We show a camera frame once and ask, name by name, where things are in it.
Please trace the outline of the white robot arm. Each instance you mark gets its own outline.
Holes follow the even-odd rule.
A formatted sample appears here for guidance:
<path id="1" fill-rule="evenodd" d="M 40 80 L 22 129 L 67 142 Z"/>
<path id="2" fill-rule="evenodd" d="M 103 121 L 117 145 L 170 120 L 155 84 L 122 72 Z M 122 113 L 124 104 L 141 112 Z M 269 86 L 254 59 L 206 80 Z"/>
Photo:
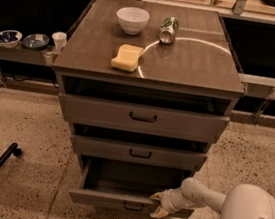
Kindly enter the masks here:
<path id="1" fill-rule="evenodd" d="M 164 218 L 182 209 L 208 206 L 220 219 L 275 219 L 275 198 L 255 185 L 239 184 L 224 195 L 186 178 L 181 186 L 151 195 L 158 201 L 153 218 Z"/>

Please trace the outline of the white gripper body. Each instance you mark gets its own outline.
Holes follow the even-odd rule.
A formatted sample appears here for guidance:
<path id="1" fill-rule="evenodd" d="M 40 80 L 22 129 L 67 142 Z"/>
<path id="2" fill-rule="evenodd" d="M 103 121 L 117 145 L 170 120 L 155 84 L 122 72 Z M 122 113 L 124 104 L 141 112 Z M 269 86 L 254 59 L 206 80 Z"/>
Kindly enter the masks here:
<path id="1" fill-rule="evenodd" d="M 181 189 L 167 189 L 162 192 L 159 206 L 162 211 L 169 214 L 180 211 L 187 203 L 187 198 Z"/>

